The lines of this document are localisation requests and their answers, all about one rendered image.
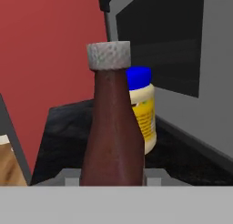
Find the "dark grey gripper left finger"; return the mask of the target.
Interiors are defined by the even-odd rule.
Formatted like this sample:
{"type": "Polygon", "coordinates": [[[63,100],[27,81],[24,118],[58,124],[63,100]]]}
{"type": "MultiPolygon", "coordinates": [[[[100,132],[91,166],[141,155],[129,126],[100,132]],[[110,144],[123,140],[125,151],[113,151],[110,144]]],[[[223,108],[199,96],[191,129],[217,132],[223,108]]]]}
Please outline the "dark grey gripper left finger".
{"type": "Polygon", "coordinates": [[[44,187],[78,187],[81,175],[80,168],[64,168],[54,178],[38,183],[44,187]]]}

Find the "dark red ketchup bottle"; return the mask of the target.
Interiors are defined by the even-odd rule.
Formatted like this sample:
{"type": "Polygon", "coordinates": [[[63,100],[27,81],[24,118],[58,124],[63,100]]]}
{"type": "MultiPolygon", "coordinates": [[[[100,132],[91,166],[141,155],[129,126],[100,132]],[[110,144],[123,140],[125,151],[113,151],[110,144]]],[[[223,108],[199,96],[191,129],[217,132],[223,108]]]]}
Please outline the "dark red ketchup bottle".
{"type": "Polygon", "coordinates": [[[126,69],[130,43],[86,46],[95,73],[93,120],[81,171],[82,186],[141,186],[144,139],[131,106],[126,69]]]}

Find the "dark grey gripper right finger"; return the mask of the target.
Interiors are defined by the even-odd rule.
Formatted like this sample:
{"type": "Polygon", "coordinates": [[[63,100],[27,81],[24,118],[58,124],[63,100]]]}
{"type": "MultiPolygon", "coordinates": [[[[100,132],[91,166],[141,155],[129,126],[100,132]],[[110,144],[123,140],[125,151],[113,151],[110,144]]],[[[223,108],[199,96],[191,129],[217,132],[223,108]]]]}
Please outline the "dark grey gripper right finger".
{"type": "Polygon", "coordinates": [[[170,177],[163,168],[145,168],[144,184],[148,187],[187,186],[187,183],[170,177]]]}

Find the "grey microwave oven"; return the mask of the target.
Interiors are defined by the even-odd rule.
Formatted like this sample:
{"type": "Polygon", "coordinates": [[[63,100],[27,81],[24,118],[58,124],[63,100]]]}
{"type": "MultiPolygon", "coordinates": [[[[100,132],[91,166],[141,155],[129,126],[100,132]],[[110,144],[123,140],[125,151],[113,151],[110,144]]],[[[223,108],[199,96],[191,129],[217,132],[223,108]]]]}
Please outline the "grey microwave oven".
{"type": "Polygon", "coordinates": [[[233,0],[99,0],[152,70],[157,124],[233,174],[233,0]]]}

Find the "blue-lidded mayonnaise jar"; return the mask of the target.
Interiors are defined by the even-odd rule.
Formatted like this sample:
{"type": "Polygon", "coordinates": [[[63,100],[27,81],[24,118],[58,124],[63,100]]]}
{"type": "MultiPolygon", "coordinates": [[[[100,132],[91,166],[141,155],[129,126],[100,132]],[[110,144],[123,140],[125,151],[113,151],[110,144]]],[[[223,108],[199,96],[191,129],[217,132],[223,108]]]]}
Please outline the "blue-lidded mayonnaise jar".
{"type": "Polygon", "coordinates": [[[131,105],[145,140],[145,154],[157,143],[155,87],[151,83],[152,72],[146,66],[127,69],[127,84],[131,105]]]}

